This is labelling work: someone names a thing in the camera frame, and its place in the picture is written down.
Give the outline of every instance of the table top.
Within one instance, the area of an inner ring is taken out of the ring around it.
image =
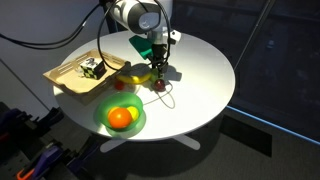
[[[124,31],[101,37],[101,49],[132,65],[150,63],[132,47],[129,38],[135,34]],[[71,53],[64,62],[97,48],[90,41]],[[182,34],[177,45],[171,46],[167,92],[152,91],[145,84],[135,85],[133,92],[143,104],[146,119],[128,132],[107,130],[93,120],[99,103],[116,90],[110,88],[88,105],[63,93],[54,86],[56,100],[67,116],[82,127],[108,137],[132,141],[161,140],[186,134],[214,119],[230,101],[235,88],[235,75],[227,58],[214,46],[191,35]]]

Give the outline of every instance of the orange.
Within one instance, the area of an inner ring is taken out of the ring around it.
[[[111,110],[108,113],[108,120],[112,128],[125,128],[132,122],[132,116],[128,109],[119,107]]]

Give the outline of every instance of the small box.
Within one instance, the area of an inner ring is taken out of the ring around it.
[[[89,58],[80,64],[83,75],[87,78],[100,79],[105,73],[102,59]]]

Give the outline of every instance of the cable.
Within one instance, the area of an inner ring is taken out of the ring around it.
[[[132,70],[125,71],[125,70],[117,69],[117,68],[114,68],[114,67],[110,66],[110,65],[107,63],[107,61],[104,59],[103,55],[102,55],[101,44],[100,44],[100,36],[101,36],[101,30],[102,30],[103,23],[105,22],[105,19],[106,19],[107,15],[109,14],[110,9],[112,9],[112,8],[115,6],[115,4],[117,4],[117,3],[120,2],[120,1],[122,1],[122,0],[114,1],[114,2],[111,4],[111,6],[108,8],[108,10],[105,12],[104,17],[103,17],[103,19],[101,20],[101,23],[100,23],[100,25],[99,25],[99,30],[98,30],[98,35],[97,35],[97,45],[98,45],[99,55],[100,55],[101,59],[103,60],[103,62],[105,63],[106,66],[108,66],[110,69],[115,70],[115,71],[130,72],[130,71],[132,71]],[[165,9],[163,8],[162,4],[161,4],[158,0],[154,0],[154,2],[157,3],[157,5],[160,7],[160,9],[161,9],[161,11],[162,11],[162,13],[163,13],[163,15],[164,15],[164,17],[165,17],[166,24],[167,24],[167,29],[168,29],[168,39],[167,39],[168,49],[167,49],[167,56],[166,56],[166,58],[165,58],[165,61],[164,61],[163,65],[161,66],[161,68],[163,68],[163,67],[166,65],[166,63],[168,62],[168,59],[169,59],[169,56],[170,56],[170,47],[171,47],[171,46],[170,46],[170,39],[171,39],[170,32],[171,32],[171,25],[170,25],[170,22],[169,22],[168,15],[167,15]],[[149,63],[148,65],[156,64],[156,63],[158,63],[158,62],[159,62],[159,61],[151,62],[151,63]]]
[[[82,31],[82,29],[84,28],[87,19],[92,15],[92,13],[100,6],[100,4],[97,4],[87,15],[86,17],[83,19],[83,21],[81,22],[81,24],[75,29],[74,32],[72,32],[68,37],[56,41],[56,42],[51,42],[51,43],[34,43],[34,42],[25,42],[25,41],[20,41],[20,40],[16,40],[13,38],[9,38],[3,34],[0,33],[0,37],[3,39],[6,39],[14,44],[26,47],[26,48],[31,48],[31,49],[36,49],[36,50],[50,50],[50,49],[57,49],[60,47],[63,47],[67,44],[69,44],[71,41],[73,41]],[[50,46],[50,45],[58,45],[56,47],[35,47],[35,46]]]

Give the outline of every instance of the yellow object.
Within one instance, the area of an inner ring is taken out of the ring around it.
[[[139,111],[136,107],[134,106],[129,106],[127,107],[128,111],[130,112],[131,116],[132,116],[132,122],[137,120],[139,117]]]
[[[151,72],[148,72],[142,76],[126,76],[122,74],[118,74],[116,78],[124,83],[128,84],[140,84],[143,83],[151,77]]]
[[[110,118],[110,114],[114,111],[114,110],[116,110],[116,109],[118,109],[119,107],[118,106],[115,106],[115,107],[113,107],[113,108],[111,108],[110,110],[109,110],[109,112],[108,112],[108,119]]]

